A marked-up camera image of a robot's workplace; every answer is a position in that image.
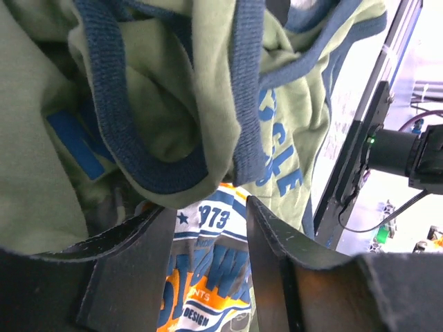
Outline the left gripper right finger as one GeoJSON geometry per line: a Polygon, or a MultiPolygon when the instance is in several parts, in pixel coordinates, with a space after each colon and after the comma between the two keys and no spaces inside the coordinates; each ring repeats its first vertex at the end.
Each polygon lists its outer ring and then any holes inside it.
{"type": "Polygon", "coordinates": [[[327,249],[246,202],[259,331],[441,331],[442,256],[327,249]]]}

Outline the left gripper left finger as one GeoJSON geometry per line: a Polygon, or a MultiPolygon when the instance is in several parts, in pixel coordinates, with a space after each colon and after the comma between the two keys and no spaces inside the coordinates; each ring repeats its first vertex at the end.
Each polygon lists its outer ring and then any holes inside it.
{"type": "Polygon", "coordinates": [[[61,252],[1,249],[2,331],[155,331],[176,213],[153,207],[61,252]]]}

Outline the olive green tank top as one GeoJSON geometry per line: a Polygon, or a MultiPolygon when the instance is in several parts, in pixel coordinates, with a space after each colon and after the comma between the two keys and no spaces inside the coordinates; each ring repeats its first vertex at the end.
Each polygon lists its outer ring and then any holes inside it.
{"type": "Polygon", "coordinates": [[[176,213],[155,331],[257,331],[246,200],[313,237],[330,98],[383,1],[2,1],[1,249],[176,213]]]}

